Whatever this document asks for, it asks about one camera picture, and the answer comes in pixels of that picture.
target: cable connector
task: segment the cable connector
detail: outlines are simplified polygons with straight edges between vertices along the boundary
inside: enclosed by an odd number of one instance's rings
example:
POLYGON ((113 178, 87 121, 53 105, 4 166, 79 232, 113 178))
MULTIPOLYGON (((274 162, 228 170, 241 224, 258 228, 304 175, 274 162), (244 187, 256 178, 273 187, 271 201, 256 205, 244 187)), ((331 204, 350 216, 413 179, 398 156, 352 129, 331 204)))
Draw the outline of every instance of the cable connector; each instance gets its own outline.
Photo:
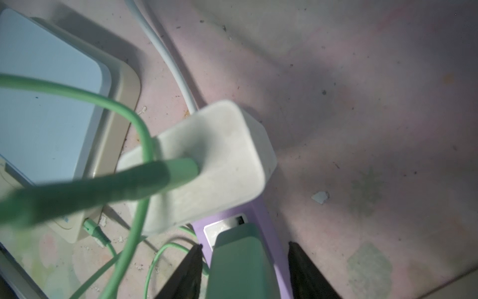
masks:
POLYGON ((103 246, 111 243, 111 240, 108 239, 96 222, 90 218, 85 219, 85 222, 83 222, 83 228, 90 236, 97 238, 103 244, 103 246))

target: debris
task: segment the debris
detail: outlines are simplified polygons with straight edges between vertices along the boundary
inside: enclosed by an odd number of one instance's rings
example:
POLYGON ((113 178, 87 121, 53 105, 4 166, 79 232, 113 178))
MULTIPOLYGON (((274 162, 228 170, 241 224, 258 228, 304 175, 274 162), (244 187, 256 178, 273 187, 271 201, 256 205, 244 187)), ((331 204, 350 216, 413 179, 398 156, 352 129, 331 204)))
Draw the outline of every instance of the debris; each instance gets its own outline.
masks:
POLYGON ((320 204, 324 204, 324 202, 329 199, 330 194, 327 191, 320 191, 316 194, 312 195, 312 199, 320 204))
POLYGON ((138 114, 138 115, 141 115, 141 114, 145 113, 147 110, 148 110, 148 107, 143 106, 143 109, 141 109, 141 111, 138 112, 137 114, 138 114))
POLYGON ((102 227, 106 226, 106 216, 104 214, 101 214, 98 224, 101 225, 102 227))

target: white cable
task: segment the white cable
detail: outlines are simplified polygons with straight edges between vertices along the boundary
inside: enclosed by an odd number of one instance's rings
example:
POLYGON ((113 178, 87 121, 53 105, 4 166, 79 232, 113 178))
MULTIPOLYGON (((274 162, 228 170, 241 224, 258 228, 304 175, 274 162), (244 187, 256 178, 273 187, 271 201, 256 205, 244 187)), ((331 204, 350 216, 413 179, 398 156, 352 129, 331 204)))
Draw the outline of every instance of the white cable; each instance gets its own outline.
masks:
POLYGON ((151 43, 154 45, 156 50, 158 50, 159 54, 163 58, 164 62, 168 66, 169 70, 173 74, 173 77, 176 80, 176 83, 183 94, 184 101, 186 102, 187 109, 189 110, 189 114, 193 114, 197 111, 196 103, 194 102, 193 95, 191 94, 191 90, 189 89, 186 81, 184 80, 183 74, 181 74, 176 62, 174 61, 171 53, 169 53, 166 46, 163 44, 162 40, 158 37, 156 32, 154 32, 153 28, 148 24, 148 21, 144 18, 139 10, 138 6, 134 3, 134 0, 125 0, 126 5, 128 6, 131 14, 133 17, 138 21, 140 24, 141 29, 143 29, 146 36, 150 39, 151 43))

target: white power adapter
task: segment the white power adapter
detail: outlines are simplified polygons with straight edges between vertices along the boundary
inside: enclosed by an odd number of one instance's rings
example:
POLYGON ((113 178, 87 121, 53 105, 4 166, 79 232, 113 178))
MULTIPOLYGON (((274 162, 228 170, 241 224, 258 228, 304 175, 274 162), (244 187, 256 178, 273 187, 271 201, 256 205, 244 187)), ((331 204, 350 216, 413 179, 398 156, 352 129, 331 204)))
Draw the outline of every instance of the white power adapter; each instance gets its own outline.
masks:
MULTIPOLYGON (((161 233, 259 196, 277 159, 264 127, 229 100, 206 106, 153 138, 158 159, 193 158, 200 173, 151 197, 143 234, 161 233)), ((141 147, 124 154, 118 171, 142 163, 141 147)), ((134 215, 137 201, 129 202, 134 215)))

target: floor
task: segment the floor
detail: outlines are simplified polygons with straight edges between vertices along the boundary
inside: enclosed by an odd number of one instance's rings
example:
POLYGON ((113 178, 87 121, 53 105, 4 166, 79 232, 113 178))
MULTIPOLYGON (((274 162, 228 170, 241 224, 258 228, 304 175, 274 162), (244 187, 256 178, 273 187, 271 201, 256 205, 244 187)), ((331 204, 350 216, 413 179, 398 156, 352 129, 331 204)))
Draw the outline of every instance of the floor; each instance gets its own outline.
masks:
MULTIPOLYGON (((188 116, 121 0, 5 2, 127 62, 153 135, 188 116)), ((478 264, 478 3, 150 0, 143 11, 201 107, 231 99, 262 122, 278 157, 264 198, 284 249, 298 242, 343 298, 416 298, 478 264)), ((131 129, 123 150, 138 144, 131 129)), ((126 236, 112 221, 104 230, 126 236)), ((88 242, 72 249, 81 282, 107 259, 88 242)), ((137 298, 152 255, 140 247, 118 298, 137 298)), ((171 272, 181 257, 170 257, 171 272)))

